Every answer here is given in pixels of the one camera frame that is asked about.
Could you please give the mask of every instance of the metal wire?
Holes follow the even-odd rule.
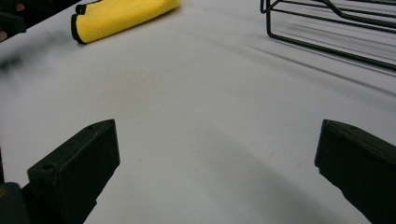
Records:
[[[330,53],[332,55],[336,55],[339,57],[344,57],[349,60],[353,60],[360,63],[367,63],[375,67],[384,68],[390,71],[396,72],[396,64],[382,62],[376,59],[363,57],[354,53],[342,51],[340,49],[332,49],[329,47],[321,46],[318,44],[306,42],[299,39],[294,39],[291,37],[277,35],[272,32],[271,29],[271,12],[277,13],[285,13],[294,16],[309,18],[313,20],[319,21],[328,21],[348,26],[360,27],[364,29],[375,30],[378,32],[385,32],[389,34],[396,34],[396,23],[392,21],[385,21],[382,19],[396,19],[396,15],[382,13],[382,12],[374,12],[369,10],[359,10],[349,7],[337,7],[332,1],[330,0],[310,0],[313,3],[299,2],[297,0],[276,0],[273,4],[271,4],[270,0],[261,0],[261,13],[266,14],[266,26],[267,26],[267,34],[275,39],[289,42],[298,46],[302,46],[309,49],[319,50],[326,53]],[[380,4],[380,5],[391,5],[393,6],[394,2],[390,1],[383,1],[383,0],[349,0],[349,1],[360,1],[365,3],[371,4]],[[303,7],[312,7],[312,8],[325,8],[329,9],[336,18],[327,18],[323,16],[311,15],[306,13],[301,13],[297,11],[285,10],[285,9],[278,9],[276,6],[290,4],[290,5],[298,5]],[[375,16],[377,19],[363,17],[365,15],[368,16]]]

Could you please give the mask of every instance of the white table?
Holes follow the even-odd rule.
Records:
[[[394,74],[269,38],[257,0],[182,0],[86,46],[73,12],[0,44],[6,181],[115,119],[121,165],[86,223],[369,223],[314,158],[324,119],[396,144]]]

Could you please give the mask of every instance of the white surface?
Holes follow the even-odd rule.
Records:
[[[257,0],[183,0],[87,46],[73,11],[0,44],[7,181],[115,119],[121,166],[86,223],[368,223],[314,158],[324,119],[396,144],[394,74],[270,39]]]

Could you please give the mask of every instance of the screw hole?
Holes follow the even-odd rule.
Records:
[[[43,165],[43,170],[46,170],[46,171],[52,170],[53,168],[55,168],[55,164],[53,164],[53,163],[48,163],[48,164]]]

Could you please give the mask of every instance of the wire rack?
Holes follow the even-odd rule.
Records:
[[[395,0],[261,0],[270,37],[396,72],[394,11]]]

